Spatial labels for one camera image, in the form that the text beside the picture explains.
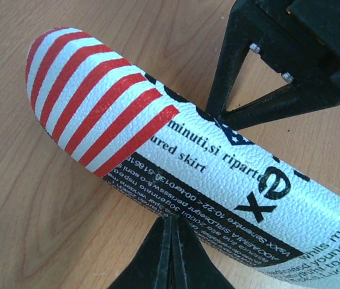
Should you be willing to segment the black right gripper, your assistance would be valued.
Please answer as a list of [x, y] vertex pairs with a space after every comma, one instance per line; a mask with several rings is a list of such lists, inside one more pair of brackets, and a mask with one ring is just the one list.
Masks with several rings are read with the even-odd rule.
[[251, 1], [261, 58], [287, 84], [218, 119], [234, 130], [340, 105], [340, 1]]

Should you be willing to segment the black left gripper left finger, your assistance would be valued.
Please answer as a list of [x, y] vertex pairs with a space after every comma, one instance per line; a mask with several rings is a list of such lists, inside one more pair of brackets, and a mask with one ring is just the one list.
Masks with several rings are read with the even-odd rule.
[[171, 240], [172, 219], [157, 218], [132, 261], [109, 287], [170, 288]]

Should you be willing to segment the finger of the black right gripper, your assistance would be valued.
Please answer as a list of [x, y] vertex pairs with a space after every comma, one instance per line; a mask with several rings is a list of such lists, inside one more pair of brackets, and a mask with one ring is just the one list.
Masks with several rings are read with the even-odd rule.
[[251, 44], [246, 28], [245, 13], [252, 8], [252, 1], [236, 1], [231, 8], [223, 44], [215, 71], [206, 112], [221, 116]]

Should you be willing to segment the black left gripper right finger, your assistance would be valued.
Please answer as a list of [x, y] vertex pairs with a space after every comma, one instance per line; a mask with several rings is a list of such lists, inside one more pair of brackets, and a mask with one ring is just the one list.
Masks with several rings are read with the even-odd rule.
[[171, 287], [232, 288], [210, 260], [187, 219], [173, 216], [171, 221]]

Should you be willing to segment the flag print glasses case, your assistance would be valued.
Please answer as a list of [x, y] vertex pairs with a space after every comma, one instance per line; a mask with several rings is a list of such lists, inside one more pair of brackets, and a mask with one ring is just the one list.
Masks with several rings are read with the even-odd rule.
[[340, 196], [76, 28], [39, 36], [26, 90], [89, 172], [273, 278], [340, 288]]

